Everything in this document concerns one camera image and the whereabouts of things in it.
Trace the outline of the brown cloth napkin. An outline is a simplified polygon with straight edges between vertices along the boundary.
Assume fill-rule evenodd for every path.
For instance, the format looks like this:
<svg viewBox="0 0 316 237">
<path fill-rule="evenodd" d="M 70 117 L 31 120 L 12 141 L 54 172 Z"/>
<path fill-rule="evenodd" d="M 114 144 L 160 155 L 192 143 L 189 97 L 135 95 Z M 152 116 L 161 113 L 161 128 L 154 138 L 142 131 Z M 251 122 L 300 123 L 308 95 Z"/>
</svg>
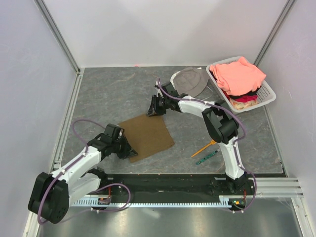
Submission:
<svg viewBox="0 0 316 237">
<path fill-rule="evenodd" d="M 131 163 L 165 151 L 174 141 L 162 116 L 149 117 L 146 114 L 119 123 L 131 147 L 138 155 L 131 157 Z"/>
</svg>

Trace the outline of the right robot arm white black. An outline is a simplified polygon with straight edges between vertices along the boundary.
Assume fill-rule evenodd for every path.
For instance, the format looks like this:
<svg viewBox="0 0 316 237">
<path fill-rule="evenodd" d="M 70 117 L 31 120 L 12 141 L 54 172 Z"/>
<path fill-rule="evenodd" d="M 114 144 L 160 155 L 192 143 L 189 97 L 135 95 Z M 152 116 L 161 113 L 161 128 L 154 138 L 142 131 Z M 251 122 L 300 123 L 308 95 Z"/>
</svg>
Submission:
<svg viewBox="0 0 316 237">
<path fill-rule="evenodd" d="M 187 94 L 179 94 L 171 82 L 155 84 L 157 93 L 152 96 L 147 116 L 162 116 L 167 110 L 192 114 L 203 118 L 208 134 L 220 148 L 226 175 L 226 188 L 238 194 L 246 183 L 246 174 L 238 148 L 238 118 L 230 111 L 224 100 L 208 102 Z"/>
</svg>

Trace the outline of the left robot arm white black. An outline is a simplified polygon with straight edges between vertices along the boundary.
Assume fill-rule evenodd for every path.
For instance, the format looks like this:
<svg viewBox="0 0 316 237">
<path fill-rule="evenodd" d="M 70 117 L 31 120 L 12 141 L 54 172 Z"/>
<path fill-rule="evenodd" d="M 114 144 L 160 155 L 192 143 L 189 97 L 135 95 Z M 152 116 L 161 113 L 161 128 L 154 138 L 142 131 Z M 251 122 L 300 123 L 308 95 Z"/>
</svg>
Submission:
<svg viewBox="0 0 316 237">
<path fill-rule="evenodd" d="M 38 223 L 58 224 L 70 205 L 86 194 L 104 194 L 108 181 L 94 166 L 112 154 L 119 159 L 138 155 L 129 144 L 124 129 L 109 123 L 102 133 L 85 142 L 84 149 L 66 165 L 51 173 L 40 173 L 28 203 L 28 210 L 37 215 Z"/>
</svg>

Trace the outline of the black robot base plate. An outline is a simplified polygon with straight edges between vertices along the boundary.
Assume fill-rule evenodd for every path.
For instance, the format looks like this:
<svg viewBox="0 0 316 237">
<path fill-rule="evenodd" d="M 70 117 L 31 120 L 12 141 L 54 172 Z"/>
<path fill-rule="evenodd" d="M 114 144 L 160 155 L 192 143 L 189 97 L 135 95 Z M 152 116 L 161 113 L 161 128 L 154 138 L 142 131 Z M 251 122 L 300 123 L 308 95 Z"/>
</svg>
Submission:
<svg viewBox="0 0 316 237">
<path fill-rule="evenodd" d="M 234 185 L 225 175 L 219 174 L 109 174 L 101 179 L 100 186 L 119 183 L 126 185 L 132 194 L 183 191 L 214 195 L 236 194 Z"/>
</svg>

